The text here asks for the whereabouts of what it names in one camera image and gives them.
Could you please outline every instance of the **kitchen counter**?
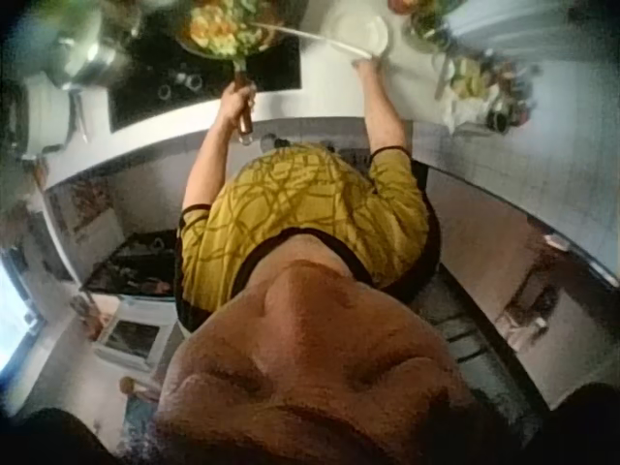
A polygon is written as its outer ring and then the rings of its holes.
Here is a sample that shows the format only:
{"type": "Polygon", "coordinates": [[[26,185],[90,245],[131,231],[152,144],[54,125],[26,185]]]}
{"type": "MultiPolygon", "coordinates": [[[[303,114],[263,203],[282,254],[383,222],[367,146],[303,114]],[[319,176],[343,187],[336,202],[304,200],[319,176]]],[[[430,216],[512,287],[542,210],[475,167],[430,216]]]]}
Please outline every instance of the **kitchen counter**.
{"type": "MultiPolygon", "coordinates": [[[[358,9],[365,4],[386,21],[390,46],[386,54],[386,84],[389,96],[405,119],[442,123],[447,102],[434,98],[438,73],[431,56],[404,43],[404,16],[393,14],[387,1],[312,0],[301,28],[319,32],[331,9],[358,9]]],[[[351,58],[331,46],[303,42],[301,49],[302,89],[267,92],[257,96],[254,119],[363,116],[363,101],[351,58]]],[[[204,102],[171,111],[112,133],[109,128],[108,92],[89,89],[82,93],[90,143],[74,134],[67,148],[47,157],[50,188],[76,174],[128,154],[141,147],[186,134],[205,131],[212,125],[219,101],[204,102]]]]}

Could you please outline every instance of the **yellow patterned shirt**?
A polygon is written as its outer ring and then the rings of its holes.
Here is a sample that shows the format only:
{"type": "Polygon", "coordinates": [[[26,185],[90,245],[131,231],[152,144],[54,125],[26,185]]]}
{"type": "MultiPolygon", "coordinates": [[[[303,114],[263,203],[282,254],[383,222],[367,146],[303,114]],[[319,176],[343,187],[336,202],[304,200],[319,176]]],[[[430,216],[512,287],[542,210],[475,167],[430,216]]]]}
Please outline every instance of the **yellow patterned shirt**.
{"type": "Polygon", "coordinates": [[[293,145],[251,162],[214,204],[186,209],[175,289],[181,323],[198,328],[297,233],[315,235],[359,281],[386,289],[399,280],[426,243],[427,209],[404,149],[377,152],[368,177],[323,147],[293,145]]]}

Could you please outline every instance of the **stove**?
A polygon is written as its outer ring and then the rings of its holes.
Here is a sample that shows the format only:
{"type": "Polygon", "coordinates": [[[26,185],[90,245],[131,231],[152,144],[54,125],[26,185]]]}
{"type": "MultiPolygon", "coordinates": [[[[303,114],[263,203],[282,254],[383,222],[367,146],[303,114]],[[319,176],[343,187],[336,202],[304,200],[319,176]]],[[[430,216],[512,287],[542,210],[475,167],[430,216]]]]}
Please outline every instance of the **stove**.
{"type": "MultiPolygon", "coordinates": [[[[233,63],[207,60],[184,50],[174,38],[152,34],[132,45],[132,69],[108,90],[112,132],[159,114],[219,99],[233,80],[233,63]]],[[[259,92],[301,88],[299,40],[248,57],[248,77],[259,92]]]]}

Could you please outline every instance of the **stainless steel pot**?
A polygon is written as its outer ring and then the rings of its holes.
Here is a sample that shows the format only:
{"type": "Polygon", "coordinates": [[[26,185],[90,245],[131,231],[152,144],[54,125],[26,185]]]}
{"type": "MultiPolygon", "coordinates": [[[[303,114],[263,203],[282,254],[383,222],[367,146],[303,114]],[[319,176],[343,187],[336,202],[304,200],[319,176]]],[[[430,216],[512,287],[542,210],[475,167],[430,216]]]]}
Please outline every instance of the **stainless steel pot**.
{"type": "Polygon", "coordinates": [[[50,51],[51,81],[71,90],[121,80],[132,62],[124,46],[140,33],[140,9],[101,1],[71,17],[50,51]]]}

